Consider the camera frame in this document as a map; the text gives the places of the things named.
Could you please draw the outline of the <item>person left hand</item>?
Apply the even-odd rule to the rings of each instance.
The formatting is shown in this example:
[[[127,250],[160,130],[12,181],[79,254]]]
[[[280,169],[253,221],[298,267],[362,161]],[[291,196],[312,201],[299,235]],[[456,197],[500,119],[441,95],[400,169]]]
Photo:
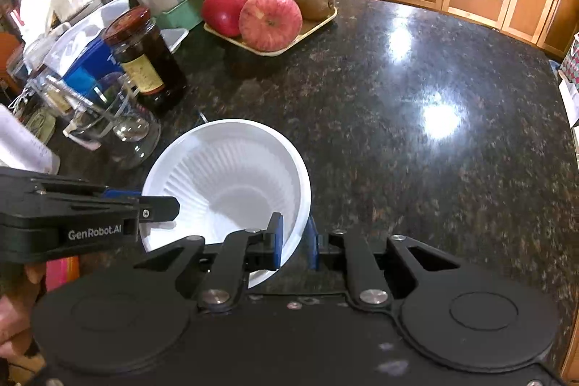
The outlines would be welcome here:
[[[25,266],[17,288],[1,298],[1,357],[12,360],[26,354],[32,343],[31,310],[41,290],[46,264]]]

